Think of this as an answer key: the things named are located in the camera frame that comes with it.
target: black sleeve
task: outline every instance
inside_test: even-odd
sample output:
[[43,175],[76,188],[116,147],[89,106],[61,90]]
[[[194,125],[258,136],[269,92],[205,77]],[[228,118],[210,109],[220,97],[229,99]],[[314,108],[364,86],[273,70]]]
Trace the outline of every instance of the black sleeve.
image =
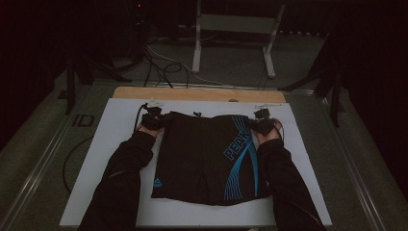
[[261,172],[273,197],[273,213],[279,231],[325,230],[312,197],[281,140],[266,141],[258,148]]
[[136,132],[112,155],[78,230],[134,230],[140,170],[153,157],[155,138]]

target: wooden edge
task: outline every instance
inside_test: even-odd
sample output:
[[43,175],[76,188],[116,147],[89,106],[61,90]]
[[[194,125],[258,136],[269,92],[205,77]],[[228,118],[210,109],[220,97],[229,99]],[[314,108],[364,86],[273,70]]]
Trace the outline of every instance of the wooden edge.
[[286,103],[280,91],[118,87],[113,98]]

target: white board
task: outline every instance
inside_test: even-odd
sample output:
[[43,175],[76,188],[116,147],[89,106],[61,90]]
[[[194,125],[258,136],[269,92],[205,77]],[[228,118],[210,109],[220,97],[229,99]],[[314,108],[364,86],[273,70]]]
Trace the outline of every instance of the white board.
[[[136,114],[148,99],[110,99],[90,145],[87,157],[66,204],[60,226],[78,226],[89,206],[93,191],[102,178],[109,158],[121,142],[127,141],[135,126]],[[244,115],[251,118],[264,103],[161,100],[162,113],[170,111],[202,116]],[[324,225],[331,219],[324,204],[316,175],[297,128],[289,104],[268,104],[272,117],[279,118],[285,129],[285,147],[302,175]],[[270,197],[233,206],[207,206],[177,200],[151,198],[158,151],[163,133],[157,138],[150,164],[141,170],[140,206],[137,227],[263,227],[275,225]]]

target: hand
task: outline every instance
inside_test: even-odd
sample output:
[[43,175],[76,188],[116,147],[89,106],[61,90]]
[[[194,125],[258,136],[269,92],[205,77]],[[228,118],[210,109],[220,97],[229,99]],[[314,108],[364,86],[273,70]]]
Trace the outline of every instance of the hand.
[[261,133],[254,131],[256,139],[258,140],[259,145],[261,145],[262,143],[266,142],[266,141],[270,141],[270,140],[274,140],[274,139],[280,139],[279,135],[278,135],[278,130],[281,129],[282,127],[282,123],[276,118],[276,123],[275,123],[275,127],[276,129],[272,129],[266,136],[262,135]]
[[141,131],[144,133],[149,134],[150,136],[153,136],[154,138],[157,138],[157,136],[164,130],[164,128],[161,128],[159,130],[149,130],[146,127],[144,127],[143,125],[139,125],[138,128],[136,129],[136,131]]

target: black shorts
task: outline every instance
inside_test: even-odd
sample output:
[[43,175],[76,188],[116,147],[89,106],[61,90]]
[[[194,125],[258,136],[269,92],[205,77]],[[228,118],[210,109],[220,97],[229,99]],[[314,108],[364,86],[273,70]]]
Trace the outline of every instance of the black shorts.
[[247,116],[170,114],[151,197],[233,205],[268,196]]

